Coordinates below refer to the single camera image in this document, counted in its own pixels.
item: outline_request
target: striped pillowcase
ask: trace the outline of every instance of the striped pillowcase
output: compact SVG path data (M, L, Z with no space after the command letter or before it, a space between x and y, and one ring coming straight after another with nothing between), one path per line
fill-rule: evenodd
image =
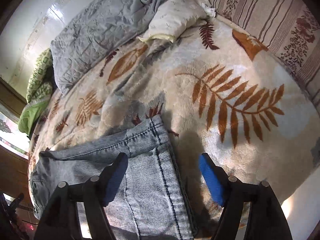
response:
M320 26L302 0L210 0L260 40L309 94L320 113Z

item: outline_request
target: white pillow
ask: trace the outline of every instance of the white pillow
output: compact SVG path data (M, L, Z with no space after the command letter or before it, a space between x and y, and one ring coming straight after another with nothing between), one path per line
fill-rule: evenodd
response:
M149 29L140 37L146 42L153 39L175 40L198 19L207 17L195 0L167 0L159 6L149 24Z

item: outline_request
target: jeans seam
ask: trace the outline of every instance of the jeans seam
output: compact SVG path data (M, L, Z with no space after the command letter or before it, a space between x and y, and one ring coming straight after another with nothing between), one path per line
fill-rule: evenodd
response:
M159 126L161 126L161 125L162 125L162 123L159 123L159 124L156 124L154 127L156 128L156 127L159 127ZM152 128L149 128L149 129L147 129L147 130L145 130L145 131L143 131L143 132L141 132L141 133L138 133L138 134L136 134L136 135L134 135L134 136L132 136L132 137L126 139L126 140L123 140L123 141L121 141L121 142L118 142L118 143L115 143L115 144L112 144L112 145L109 145L109 146L106 146L106 147L101 147L101 148L98 148L98 149L94 149L94 150L91 150L91 151L86 152L86 153L81 153L81 154L77 154L77 155L73 155L73 156L68 156L68 157L66 157L66 158L58 159L58 161L68 160L68 159L70 159L70 158L79 157L79 156L87 155L87 154L90 154L90 153L93 153L93 152L97 152L97 151L105 150L105 149L108 149L108 148L112 148L113 146L118 145L118 144L121 144L121 143L123 143L123 142L129 142L129 141L131 141L133 138L136 138L136 137L138 137L138 136L142 135L143 133L148 132L148 131L150 131L150 130L152 130Z
M158 137L158 139L159 139L159 143L160 143L160 145L161 145L161 140L160 140L158 131L157 131L157 129L156 129L156 126L155 126L155 124L153 123L152 118L150 118L150 121L151 121L151 123L152 123L153 128L155 129L155 133L156 133L156 135L157 135L157 137Z
M175 211L175 209L174 209L173 202L172 202L172 199L171 199L171 197L170 197L169 190L168 190L167 182L165 181L164 172L163 172L163 169L162 169L162 166L161 166L161 163L160 163L158 148L156 148L156 157L157 157L157 160L158 160L158 163L159 163L161 176L162 176L163 181L164 181L165 190L166 190L166 193L167 193L167 195L168 195L168 197L169 197L169 200L170 200L170 205L171 205L171 208L172 208L172 211L173 211L174 221L176 222L176 225L177 225L179 237L180 237L180 239L182 239L181 232L180 232L180 227L179 227L179 223L178 223L178 220L177 220L176 211Z
M124 198L125 198L126 202L128 203L128 206L129 206L129 208L131 210L131 213L132 213L132 216L133 216L133 220L134 220L134 224L135 224L137 232L138 232L138 240L140 240L140 230L138 228L138 223L137 223L137 220L136 220L136 218L134 216L133 209L132 209L132 207L131 207L128 199L127 199L127 176L126 176L126 174L124 175L124 180L125 180Z

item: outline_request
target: window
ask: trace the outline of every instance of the window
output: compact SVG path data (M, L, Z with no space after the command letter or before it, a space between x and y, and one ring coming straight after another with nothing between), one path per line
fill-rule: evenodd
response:
M0 145L28 159L30 140L25 133L19 131L18 120L16 116L0 105Z

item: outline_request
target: gray quilt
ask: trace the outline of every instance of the gray quilt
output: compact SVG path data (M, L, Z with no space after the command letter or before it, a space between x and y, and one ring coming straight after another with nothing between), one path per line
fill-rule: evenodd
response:
M166 0L94 0L51 42L63 95L100 60L148 28Z

